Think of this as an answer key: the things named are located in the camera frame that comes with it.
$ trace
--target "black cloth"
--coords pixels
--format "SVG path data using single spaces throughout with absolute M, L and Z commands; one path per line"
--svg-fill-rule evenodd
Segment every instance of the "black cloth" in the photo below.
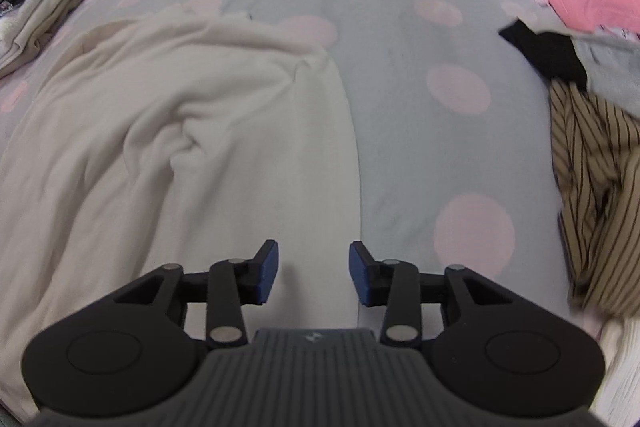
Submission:
M 575 53 L 571 37 L 553 32 L 534 33 L 519 19 L 498 33 L 547 80 L 573 82 L 580 91 L 587 90 L 587 72 Z

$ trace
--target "metal pin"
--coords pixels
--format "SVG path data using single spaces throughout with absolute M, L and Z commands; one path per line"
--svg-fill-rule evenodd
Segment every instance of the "metal pin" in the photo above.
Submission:
M 418 336 L 418 330 L 406 324 L 396 324 L 386 328 L 386 336 L 396 342 L 409 342 Z
M 242 331 L 233 326 L 218 326 L 209 331 L 211 340 L 220 344 L 229 344 L 240 340 Z

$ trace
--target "white fleece blanket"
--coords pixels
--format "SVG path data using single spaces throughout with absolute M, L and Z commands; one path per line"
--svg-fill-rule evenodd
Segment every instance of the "white fleece blanket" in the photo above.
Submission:
M 607 372 L 591 411 L 611 427 L 632 427 L 640 421 L 640 319 L 608 321 L 600 347 Z
M 11 50 L 14 39 L 24 28 L 42 0 L 25 0 L 17 10 L 0 18 L 0 58 Z
M 2 156 L 0 201 L 0 400 L 22 420 L 30 338 L 163 263 L 204 271 L 274 238 L 248 327 L 356 327 L 348 102 L 324 50 L 270 26 L 171 9 L 79 36 Z
M 24 51 L 33 32 L 48 18 L 63 0 L 41 0 L 15 36 L 9 50 L 0 57 L 0 70 L 13 62 Z

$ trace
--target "gray cloth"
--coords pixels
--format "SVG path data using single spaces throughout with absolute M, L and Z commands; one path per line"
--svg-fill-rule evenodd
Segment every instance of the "gray cloth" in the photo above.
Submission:
M 587 90 L 640 118 L 640 44 L 616 37 L 573 37 Z

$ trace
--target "fabric fold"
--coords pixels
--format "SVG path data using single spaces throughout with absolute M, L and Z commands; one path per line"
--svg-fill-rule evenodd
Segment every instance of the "fabric fold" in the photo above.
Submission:
M 0 160 L 0 400 L 36 413 L 30 338 L 164 263 L 280 245 L 270 327 L 356 327 L 350 108 L 327 53 L 238 17 L 165 10 L 79 36 Z M 204 314 L 186 330 L 204 336 Z

